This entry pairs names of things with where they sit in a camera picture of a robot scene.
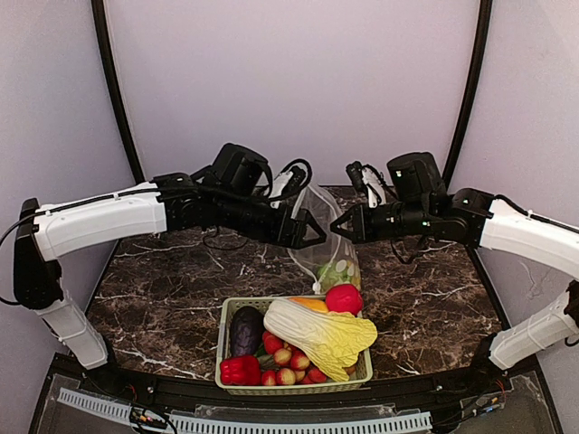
clear plastic bag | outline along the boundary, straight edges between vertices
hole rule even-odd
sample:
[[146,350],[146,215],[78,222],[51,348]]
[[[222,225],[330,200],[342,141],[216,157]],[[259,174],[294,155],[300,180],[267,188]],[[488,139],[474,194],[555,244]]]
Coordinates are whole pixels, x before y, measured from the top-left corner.
[[323,244],[301,250],[288,249],[294,262],[314,279],[314,293],[326,294],[335,285],[343,283],[351,283],[358,290],[361,289],[360,268],[354,245],[329,229],[330,223],[342,214],[336,199],[327,190],[310,183],[294,204],[294,217],[299,208],[309,210],[327,234]]

woven basket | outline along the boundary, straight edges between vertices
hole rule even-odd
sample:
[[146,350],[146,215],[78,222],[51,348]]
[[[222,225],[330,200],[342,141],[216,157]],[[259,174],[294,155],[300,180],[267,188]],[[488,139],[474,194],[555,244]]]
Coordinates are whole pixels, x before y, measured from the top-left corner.
[[[319,384],[295,384],[293,386],[231,386],[221,382],[219,366],[221,362],[230,356],[229,352],[229,328],[233,314],[241,307],[251,306],[264,315],[271,302],[277,297],[234,297],[227,298],[223,303],[221,322],[219,324],[219,341],[217,344],[217,365],[215,370],[215,382],[219,387],[228,391],[231,395],[305,395],[311,393],[347,392],[359,389],[362,384],[372,378],[372,362],[370,351],[365,349],[360,353],[356,365],[356,371],[350,375],[349,382],[327,382]],[[324,299],[324,296],[310,296],[309,298]]]

red apple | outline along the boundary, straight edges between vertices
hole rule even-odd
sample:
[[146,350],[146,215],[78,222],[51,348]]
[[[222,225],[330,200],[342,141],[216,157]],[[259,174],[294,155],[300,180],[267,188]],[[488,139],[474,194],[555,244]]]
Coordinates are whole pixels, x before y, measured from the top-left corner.
[[313,382],[326,382],[327,376],[319,368],[312,368],[308,373],[308,378]]
[[263,341],[263,346],[265,347],[265,352],[267,354],[274,354],[276,351],[283,348],[283,343],[277,336],[270,335],[265,338],[265,341]]
[[337,285],[327,292],[326,304],[332,312],[349,312],[356,316],[364,307],[364,300],[354,285],[346,283]]
[[280,348],[273,354],[273,361],[279,366],[287,366],[290,364],[291,351],[287,348]]
[[308,376],[305,376],[303,380],[299,382],[299,384],[315,384],[315,383],[311,381]]
[[266,371],[261,375],[261,385],[262,386],[275,386],[277,385],[275,381],[275,371]]
[[282,368],[278,371],[276,381],[279,385],[291,386],[296,383],[296,374],[288,368]]
[[296,374],[296,382],[301,382],[304,378],[306,378],[305,371],[294,371],[293,373]]
[[298,347],[292,344],[289,344],[287,342],[283,342],[283,347],[284,348],[288,348],[290,351],[294,352],[294,351],[299,351]]
[[289,364],[294,371],[305,371],[309,367],[309,359],[302,352],[296,352],[291,357]]

brown marble surface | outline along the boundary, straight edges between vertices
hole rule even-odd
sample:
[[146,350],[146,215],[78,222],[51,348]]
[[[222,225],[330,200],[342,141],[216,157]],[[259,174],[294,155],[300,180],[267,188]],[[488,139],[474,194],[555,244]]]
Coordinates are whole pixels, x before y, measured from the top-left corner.
[[[357,200],[351,188],[330,191],[343,208]],[[226,298],[311,294],[310,278],[285,249],[248,241],[238,250],[210,250],[203,236],[190,230],[120,243],[89,320],[111,341],[123,367],[212,380]],[[226,230],[209,241],[243,243]],[[403,252],[415,243],[406,240]],[[395,258],[389,242],[356,250],[364,316],[379,332],[370,349],[375,378],[466,366],[480,338],[500,329],[461,246],[432,242],[411,265]]]

white wall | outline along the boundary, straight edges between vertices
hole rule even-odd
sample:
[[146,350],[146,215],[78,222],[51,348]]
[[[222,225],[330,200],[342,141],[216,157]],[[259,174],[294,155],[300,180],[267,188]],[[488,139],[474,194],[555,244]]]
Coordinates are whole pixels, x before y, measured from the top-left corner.
[[[60,203],[127,187],[132,178],[109,103],[90,1],[0,2],[0,228],[24,199]],[[0,249],[0,292],[12,296],[13,238]],[[62,261],[82,305],[110,245]],[[0,305],[0,431],[27,432],[55,350],[23,307]]]
[[[579,4],[495,2],[479,92],[451,189],[504,193],[579,225]],[[509,320],[549,304],[570,278],[482,252]],[[565,433],[579,432],[579,347],[539,355]]]
[[148,177],[192,173],[223,143],[275,171],[448,153],[478,2],[107,2],[119,79]]

